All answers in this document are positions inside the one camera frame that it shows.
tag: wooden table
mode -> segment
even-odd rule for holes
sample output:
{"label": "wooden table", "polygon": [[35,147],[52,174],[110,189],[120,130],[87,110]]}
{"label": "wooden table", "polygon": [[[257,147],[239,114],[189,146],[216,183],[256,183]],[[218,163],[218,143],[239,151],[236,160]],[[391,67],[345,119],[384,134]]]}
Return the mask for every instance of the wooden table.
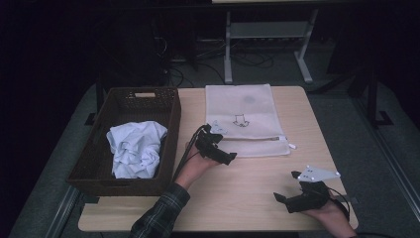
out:
{"label": "wooden table", "polygon": [[[288,213],[273,192],[286,197],[301,194],[291,171],[306,165],[335,171],[333,159],[318,126],[305,91],[298,86],[273,87],[278,117],[289,143],[297,146],[288,156],[236,158],[229,166],[206,173],[189,190],[191,199],[175,222],[175,231],[307,231],[320,230],[314,219]],[[205,123],[205,89],[179,89],[182,106],[175,166],[184,145]],[[346,194],[339,178],[327,186]],[[85,204],[79,220],[83,231],[128,231],[158,197],[100,197]],[[358,220],[351,211],[351,224]]]}

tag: white plastic bag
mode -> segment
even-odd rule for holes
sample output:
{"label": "white plastic bag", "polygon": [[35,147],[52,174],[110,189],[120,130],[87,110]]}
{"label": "white plastic bag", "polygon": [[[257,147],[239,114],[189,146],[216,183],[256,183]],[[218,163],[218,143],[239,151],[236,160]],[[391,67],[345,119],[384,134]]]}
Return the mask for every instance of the white plastic bag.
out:
{"label": "white plastic bag", "polygon": [[219,149],[238,157],[288,155],[269,84],[206,86],[206,123],[222,134]]}

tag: plaid sleeve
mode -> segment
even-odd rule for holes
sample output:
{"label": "plaid sleeve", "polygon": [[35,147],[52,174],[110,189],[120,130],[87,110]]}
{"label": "plaid sleeve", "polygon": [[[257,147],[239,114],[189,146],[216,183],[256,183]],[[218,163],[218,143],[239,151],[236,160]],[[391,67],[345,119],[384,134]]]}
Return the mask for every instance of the plaid sleeve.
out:
{"label": "plaid sleeve", "polygon": [[130,237],[169,237],[173,224],[189,197],[182,186],[172,183],[154,207],[134,223]]}

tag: crumpled white towel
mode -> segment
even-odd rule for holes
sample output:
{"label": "crumpled white towel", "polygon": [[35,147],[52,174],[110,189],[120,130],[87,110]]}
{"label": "crumpled white towel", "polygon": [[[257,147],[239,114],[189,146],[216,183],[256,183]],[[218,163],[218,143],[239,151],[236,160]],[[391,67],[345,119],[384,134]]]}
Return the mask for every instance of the crumpled white towel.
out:
{"label": "crumpled white towel", "polygon": [[155,121],[111,127],[106,137],[114,154],[112,173],[117,179],[150,179],[159,163],[160,141],[167,129]]}

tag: white cloth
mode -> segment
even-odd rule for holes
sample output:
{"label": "white cloth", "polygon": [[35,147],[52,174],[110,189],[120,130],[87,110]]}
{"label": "white cloth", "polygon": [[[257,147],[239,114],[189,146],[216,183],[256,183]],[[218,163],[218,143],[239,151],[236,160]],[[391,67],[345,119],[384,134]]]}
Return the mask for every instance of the white cloth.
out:
{"label": "white cloth", "polygon": [[159,163],[160,140],[167,129],[155,121],[111,127],[106,137],[114,154],[112,174],[117,179],[150,179]]}
{"label": "white cloth", "polygon": [[290,154],[269,84],[206,86],[206,123],[217,125],[224,136],[219,149],[227,153],[238,157]]}

